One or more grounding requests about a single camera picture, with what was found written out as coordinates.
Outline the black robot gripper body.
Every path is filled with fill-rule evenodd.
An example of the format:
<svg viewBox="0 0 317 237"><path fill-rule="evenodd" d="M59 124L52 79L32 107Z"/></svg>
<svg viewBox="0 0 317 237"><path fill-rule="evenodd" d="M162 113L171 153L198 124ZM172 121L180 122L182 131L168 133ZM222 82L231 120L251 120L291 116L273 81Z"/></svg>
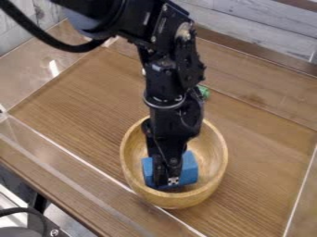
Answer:
<svg viewBox="0 0 317 237"><path fill-rule="evenodd" d="M203 98L198 89L206 65L198 55L170 56L140 52L146 87L143 102L150 109L150 125L158 146L183 147L199 135Z"/></svg>

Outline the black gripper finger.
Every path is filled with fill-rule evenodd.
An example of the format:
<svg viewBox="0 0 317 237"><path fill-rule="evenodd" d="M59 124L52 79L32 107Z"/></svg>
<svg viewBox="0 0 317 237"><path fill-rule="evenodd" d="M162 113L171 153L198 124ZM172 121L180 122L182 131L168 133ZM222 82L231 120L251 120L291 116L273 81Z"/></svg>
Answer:
<svg viewBox="0 0 317 237"><path fill-rule="evenodd" d="M159 152L163 169L158 178L158 187L166 189L179 184L183 147L163 145Z"/></svg>
<svg viewBox="0 0 317 237"><path fill-rule="evenodd" d="M160 174L162 174L162 160L160 152L155 143L150 119L147 118L142 122L142 133L146 140L147 157L142 159L142 175L144 177L144 183L148 187L160 186Z"/></svg>

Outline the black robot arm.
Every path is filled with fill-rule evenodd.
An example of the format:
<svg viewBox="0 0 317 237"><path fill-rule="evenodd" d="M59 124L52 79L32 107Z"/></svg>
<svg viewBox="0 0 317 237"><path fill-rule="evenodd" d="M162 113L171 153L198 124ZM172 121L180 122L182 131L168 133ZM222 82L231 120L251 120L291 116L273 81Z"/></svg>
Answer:
<svg viewBox="0 0 317 237"><path fill-rule="evenodd" d="M144 73L142 122L147 158L142 172L155 189L175 187L188 141L199 135L206 65L196 51L190 13L171 0L49 0L92 39L120 36L136 46Z"/></svg>

